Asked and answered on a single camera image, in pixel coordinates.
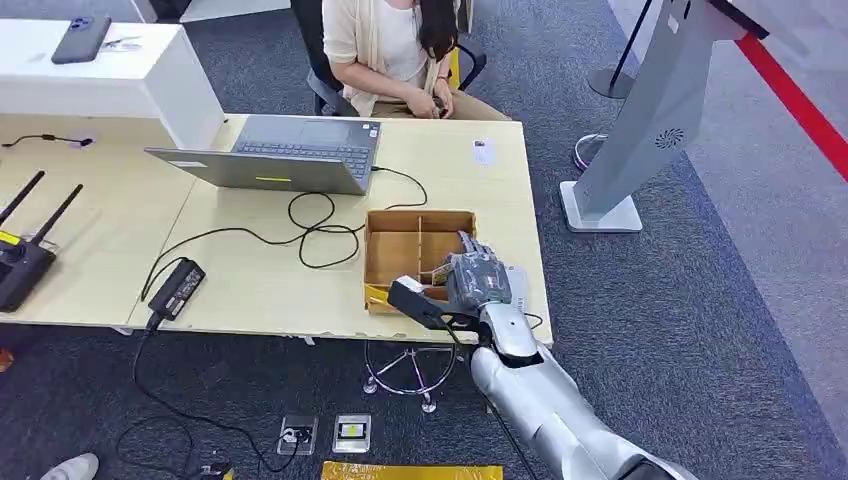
khaki pants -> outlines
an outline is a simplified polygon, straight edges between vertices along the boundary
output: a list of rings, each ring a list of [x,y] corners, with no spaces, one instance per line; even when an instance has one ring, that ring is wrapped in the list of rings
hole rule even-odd
[[[492,120],[509,121],[509,117],[494,109],[494,107],[480,101],[471,95],[459,90],[451,90],[453,93],[453,120]],[[372,117],[383,118],[415,118],[405,103],[377,102],[374,104]]]

gray laptop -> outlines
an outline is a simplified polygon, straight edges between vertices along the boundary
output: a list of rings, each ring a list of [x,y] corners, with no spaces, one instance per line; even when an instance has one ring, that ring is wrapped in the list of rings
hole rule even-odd
[[[380,124],[251,115],[231,152],[145,148],[219,187],[365,195]]]

black chair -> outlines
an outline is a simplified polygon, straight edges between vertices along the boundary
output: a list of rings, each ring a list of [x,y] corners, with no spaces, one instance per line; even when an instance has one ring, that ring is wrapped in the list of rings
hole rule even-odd
[[[309,55],[309,65],[312,67],[306,77],[306,83],[315,92],[315,115],[324,115],[324,106],[329,105],[333,115],[358,117],[359,113],[353,105],[342,97],[343,85],[333,76],[330,61],[324,55],[321,0],[292,0],[291,8],[300,25],[300,33]],[[461,36],[458,47],[472,62],[471,71],[459,84],[459,89],[465,90],[483,71],[487,58],[483,49],[466,36]]]

white shoe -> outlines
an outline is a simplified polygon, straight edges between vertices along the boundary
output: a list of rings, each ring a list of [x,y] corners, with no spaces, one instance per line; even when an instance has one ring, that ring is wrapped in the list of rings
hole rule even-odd
[[[97,457],[86,453],[51,468],[41,480],[93,480],[99,466]]]

kiosk base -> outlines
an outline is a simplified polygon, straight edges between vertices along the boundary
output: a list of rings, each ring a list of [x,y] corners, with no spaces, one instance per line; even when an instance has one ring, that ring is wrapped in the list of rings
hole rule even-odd
[[[642,220],[633,198],[628,195],[618,205],[599,220],[584,220],[577,208],[574,197],[574,185],[577,182],[559,184],[562,209],[565,212],[568,229],[572,232],[636,233],[642,231]]]
[[[604,68],[592,73],[589,76],[589,87],[598,95],[607,98],[622,99],[627,98],[630,90],[633,89],[633,84],[636,80],[630,75],[620,72],[615,83],[612,83],[612,77],[615,75],[615,69]]]

